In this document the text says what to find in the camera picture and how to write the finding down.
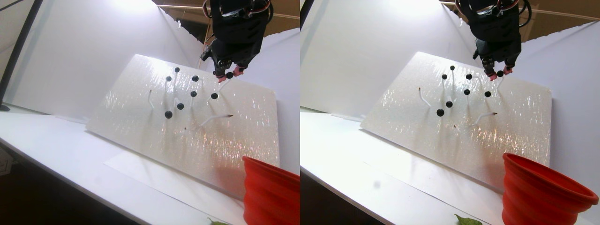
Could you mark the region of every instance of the white table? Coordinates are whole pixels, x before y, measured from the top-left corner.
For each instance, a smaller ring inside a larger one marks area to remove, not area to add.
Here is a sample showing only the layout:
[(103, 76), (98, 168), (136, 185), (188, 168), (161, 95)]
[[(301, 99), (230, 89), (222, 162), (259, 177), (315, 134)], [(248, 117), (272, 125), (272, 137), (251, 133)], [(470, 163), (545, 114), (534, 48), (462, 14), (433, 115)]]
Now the white table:
[(87, 132), (83, 124), (18, 107), (0, 112), (0, 124), (4, 145), (138, 223), (209, 224), (207, 218), (216, 220), (103, 164), (126, 149)]
[[(499, 193), (360, 130), (359, 122), (300, 114), (303, 172), (378, 220), (455, 224), (457, 214), (502, 224)], [(577, 224), (591, 223), (579, 217)]]

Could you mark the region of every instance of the green leaf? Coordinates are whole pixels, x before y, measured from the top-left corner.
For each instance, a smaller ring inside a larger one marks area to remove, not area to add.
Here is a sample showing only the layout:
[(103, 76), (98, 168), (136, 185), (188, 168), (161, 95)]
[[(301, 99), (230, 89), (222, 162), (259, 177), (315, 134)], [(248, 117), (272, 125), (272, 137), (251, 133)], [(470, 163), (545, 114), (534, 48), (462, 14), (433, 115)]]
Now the green leaf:
[(211, 225), (229, 225), (229, 224), (222, 223), (222, 222), (219, 222), (219, 221), (213, 221), (210, 218), (208, 218), (208, 219), (211, 221)]
[(460, 223), (460, 225), (482, 225), (481, 222), (477, 220), (459, 217), (457, 214), (454, 215), (458, 218), (458, 222)]

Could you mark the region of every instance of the white wall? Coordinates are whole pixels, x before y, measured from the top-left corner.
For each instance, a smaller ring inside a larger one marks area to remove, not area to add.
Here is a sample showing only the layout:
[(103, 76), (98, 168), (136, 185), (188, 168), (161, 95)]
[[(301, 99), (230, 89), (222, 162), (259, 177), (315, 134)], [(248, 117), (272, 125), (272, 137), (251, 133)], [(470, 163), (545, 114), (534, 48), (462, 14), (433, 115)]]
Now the white wall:
[[(14, 1), (0, 0), (0, 8)], [(0, 11), (0, 78), (4, 74), (4, 69), (10, 58), (10, 54), (13, 52), (14, 44), (33, 3), (34, 0), (25, 0)]]
[(437, 0), (315, 1), (301, 32), (300, 104), (366, 115), (418, 51), (479, 65), (464, 29)]
[(82, 118), (133, 55), (196, 67), (201, 51), (202, 43), (151, 0), (45, 0), (4, 101)]
[[(272, 34), (263, 39), (260, 53), (252, 60), (244, 74), (234, 79), (272, 89), (277, 98), (279, 124), (280, 166), (295, 174), (300, 173), (300, 29)], [(214, 71), (212, 61), (202, 62), (201, 69)]]
[[(600, 194), (600, 23), (523, 44), (509, 76), (552, 90), (550, 167)], [(600, 206), (581, 214), (600, 224)]]

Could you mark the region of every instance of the white stick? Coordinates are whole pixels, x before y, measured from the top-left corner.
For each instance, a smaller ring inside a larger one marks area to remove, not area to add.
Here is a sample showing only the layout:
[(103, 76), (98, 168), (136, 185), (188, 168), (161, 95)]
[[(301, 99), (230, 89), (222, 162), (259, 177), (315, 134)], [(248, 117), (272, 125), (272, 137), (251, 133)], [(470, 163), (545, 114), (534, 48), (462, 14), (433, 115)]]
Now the white stick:
[(154, 109), (154, 105), (152, 104), (152, 102), (150, 101), (150, 95), (152, 94), (152, 90), (150, 89), (150, 92), (148, 93), (148, 103), (150, 103), (150, 106), (152, 106), (152, 109)]
[(175, 103), (174, 103), (174, 105), (173, 105), (173, 106), (174, 106), (175, 108), (177, 108), (177, 104), (179, 104), (179, 103), (180, 103), (179, 99), (178, 99), (177, 97), (175, 97)]
[(498, 87), (496, 87), (496, 90), (498, 90), (498, 88), (500, 88), (500, 85), (502, 85), (502, 82), (504, 82), (504, 77), (502, 78), (502, 80), (500, 81), (500, 83), (498, 84)]
[(217, 93), (220, 93), (220, 92), (221, 92), (221, 89), (223, 89), (223, 87), (225, 87), (225, 85), (227, 85), (227, 84), (229, 83), (229, 80), (231, 80), (231, 79), (227, 79), (227, 80), (225, 81), (225, 83), (219, 87), (219, 89), (217, 90)]
[(474, 86), (474, 87), (472, 87), (473, 89), (475, 89), (475, 88), (477, 87), (477, 84), (479, 84), (479, 85), (483, 85), (483, 84), (481, 83), (481, 77), (479, 77), (479, 76), (476, 76), (476, 78), (477, 78), (477, 81), (475, 81), (475, 86)]
[(421, 97), (421, 100), (423, 100), (429, 107), (431, 107), (431, 105), (427, 102), (427, 100), (425, 100), (423, 98), (423, 94), (421, 94), (421, 88), (419, 88), (419, 96)]
[(202, 124), (200, 124), (200, 126), (204, 126), (208, 121), (211, 121), (213, 119), (217, 119), (217, 118), (229, 118), (232, 117), (233, 115), (220, 115), (220, 116), (211, 116), (208, 119), (206, 119), (204, 122), (202, 122)]
[(483, 118), (483, 117), (486, 117), (486, 116), (493, 116), (493, 115), (496, 115), (496, 114), (498, 114), (498, 113), (484, 113), (484, 114), (481, 114), (481, 115), (480, 115), (480, 116), (477, 118), (477, 120), (475, 121), (475, 123), (473, 124), (473, 126), (475, 126), (477, 123), (479, 123), (479, 120), (480, 120), (481, 118)]

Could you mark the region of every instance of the white backdrop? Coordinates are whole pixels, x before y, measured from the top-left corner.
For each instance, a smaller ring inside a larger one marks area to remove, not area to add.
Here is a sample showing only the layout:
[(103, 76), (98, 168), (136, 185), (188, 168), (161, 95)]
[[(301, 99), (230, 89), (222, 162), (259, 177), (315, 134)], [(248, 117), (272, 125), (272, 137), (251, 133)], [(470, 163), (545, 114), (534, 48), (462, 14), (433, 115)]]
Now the white backdrop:
[(416, 52), (479, 65), (460, 24), (437, 0), (315, 1), (302, 30), (300, 105), (366, 115)]
[[(280, 166), (295, 174), (300, 173), (299, 32), (300, 29), (296, 28), (265, 37), (260, 53), (244, 70), (243, 75), (234, 78), (275, 91)], [(200, 68), (209, 72), (214, 70), (210, 59), (202, 62)]]
[(196, 67), (202, 43), (151, 0), (46, 0), (4, 97), (40, 112), (89, 116), (135, 54)]

